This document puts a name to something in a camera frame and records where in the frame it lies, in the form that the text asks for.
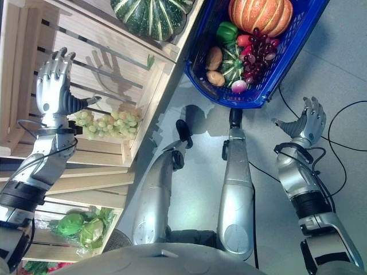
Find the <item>potato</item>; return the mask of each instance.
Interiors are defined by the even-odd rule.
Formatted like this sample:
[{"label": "potato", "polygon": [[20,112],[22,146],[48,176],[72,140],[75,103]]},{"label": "potato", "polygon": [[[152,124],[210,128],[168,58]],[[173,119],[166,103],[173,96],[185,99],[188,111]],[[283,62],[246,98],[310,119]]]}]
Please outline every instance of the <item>potato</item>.
[{"label": "potato", "polygon": [[223,54],[218,46],[212,47],[206,57],[207,70],[216,70],[222,62]]},{"label": "potato", "polygon": [[209,82],[212,83],[214,86],[220,87],[224,85],[224,76],[221,73],[216,72],[215,70],[207,71],[206,77],[208,78]]}]

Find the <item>wooden crate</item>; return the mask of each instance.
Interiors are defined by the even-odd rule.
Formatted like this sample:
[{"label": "wooden crate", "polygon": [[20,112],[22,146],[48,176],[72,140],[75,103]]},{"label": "wooden crate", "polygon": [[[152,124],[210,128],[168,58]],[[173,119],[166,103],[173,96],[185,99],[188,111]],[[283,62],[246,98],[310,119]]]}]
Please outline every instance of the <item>wooden crate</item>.
[{"label": "wooden crate", "polygon": [[[77,151],[69,162],[130,167],[203,3],[195,1],[185,30],[173,42],[158,44],[127,32],[111,14],[109,0],[5,0],[2,35],[6,39],[0,42],[4,44],[0,44],[0,156],[23,159],[31,153],[34,141],[15,121],[40,119],[36,74],[50,52],[66,46],[77,54],[71,92],[81,98],[102,97],[90,106],[96,118],[114,110],[128,110],[142,118],[134,140],[108,137],[89,141],[78,136]],[[151,56],[155,61],[149,69],[147,59]],[[9,64],[12,70],[5,69]],[[12,74],[16,69],[22,73]]]},{"label": "wooden crate", "polygon": [[23,260],[77,262],[101,254],[120,220],[126,195],[127,186],[117,186],[46,196],[45,204],[36,210],[36,220],[62,219],[70,210],[88,211],[90,206],[112,208],[115,217],[104,236],[103,246],[83,254],[79,253],[79,247],[71,245],[64,238],[51,234],[47,229],[36,229],[33,244]]},{"label": "wooden crate", "polygon": [[[0,190],[14,171],[0,172]],[[126,186],[134,182],[134,172],[123,167],[66,169],[46,195]]]},{"label": "wooden crate", "polygon": [[122,35],[128,36],[136,42],[145,45],[153,51],[177,62],[188,41],[189,35],[195,24],[200,11],[203,9],[208,0],[195,0],[191,12],[187,16],[184,30],[174,37],[170,42],[158,42],[154,40],[144,39],[128,32],[124,25],[116,18],[116,15],[110,5],[110,0],[59,0],[65,5],[79,10],[85,15],[93,17],[95,20],[106,24],[107,26],[118,31]]}]

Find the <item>grape bunch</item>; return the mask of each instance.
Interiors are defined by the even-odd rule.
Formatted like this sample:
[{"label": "grape bunch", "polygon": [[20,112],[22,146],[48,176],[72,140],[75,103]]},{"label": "grape bunch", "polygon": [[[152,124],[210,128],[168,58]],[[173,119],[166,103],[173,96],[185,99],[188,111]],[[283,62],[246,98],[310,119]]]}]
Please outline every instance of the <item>grape bunch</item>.
[{"label": "grape bunch", "polygon": [[269,38],[266,34],[261,35],[260,30],[254,28],[248,41],[251,44],[241,52],[240,59],[243,60],[244,66],[242,76],[249,85],[261,82],[276,56],[280,40]]},{"label": "grape bunch", "polygon": [[91,111],[80,111],[75,113],[75,118],[76,125],[83,127],[89,140],[105,136],[135,139],[138,123],[141,121],[140,117],[127,111],[113,111],[111,115],[103,115],[96,120]]}]

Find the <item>pumpkin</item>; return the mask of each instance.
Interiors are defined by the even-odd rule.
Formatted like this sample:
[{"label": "pumpkin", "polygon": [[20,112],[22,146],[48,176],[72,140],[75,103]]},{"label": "pumpkin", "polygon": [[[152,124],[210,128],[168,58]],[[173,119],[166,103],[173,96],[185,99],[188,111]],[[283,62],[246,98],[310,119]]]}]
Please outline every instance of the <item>pumpkin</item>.
[{"label": "pumpkin", "polygon": [[166,41],[185,27],[194,0],[111,0],[111,7],[132,34]]},{"label": "pumpkin", "polygon": [[242,48],[237,43],[228,44],[222,48],[223,59],[221,74],[224,76],[225,85],[231,87],[233,82],[241,79],[243,62],[239,59]]},{"label": "pumpkin", "polygon": [[291,22],[293,6],[290,0],[231,0],[228,13],[239,29],[252,33],[259,28],[261,34],[276,37]]}]

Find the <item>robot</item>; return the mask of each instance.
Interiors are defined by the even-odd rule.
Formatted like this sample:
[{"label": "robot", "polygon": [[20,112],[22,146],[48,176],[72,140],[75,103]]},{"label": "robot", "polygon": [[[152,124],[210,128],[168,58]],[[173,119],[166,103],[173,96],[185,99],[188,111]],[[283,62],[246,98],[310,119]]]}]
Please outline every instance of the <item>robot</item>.
[{"label": "robot", "polygon": [[[70,69],[75,53],[66,48],[54,52],[37,77],[37,105],[43,126],[37,132],[33,152],[9,178],[0,192],[0,274],[10,274],[26,254],[34,229],[34,211],[44,202],[74,154],[80,129],[67,115],[100,98],[77,99],[70,93]],[[307,165],[313,162],[307,149],[325,127],[326,115],[316,98],[304,98],[299,120],[274,120],[290,142],[275,148],[279,179],[299,218],[305,236],[300,243],[309,274],[367,274],[362,259],[316,177]],[[241,129],[242,110],[232,109],[229,138],[222,158],[227,161],[221,194],[217,232],[171,231],[167,224],[171,176],[184,167],[185,151],[193,142],[183,120],[176,123],[179,140],[167,146],[154,162],[143,183],[133,229],[134,246],[75,263],[58,274],[243,274],[261,275],[244,262],[253,251],[254,188],[246,138]]]}]

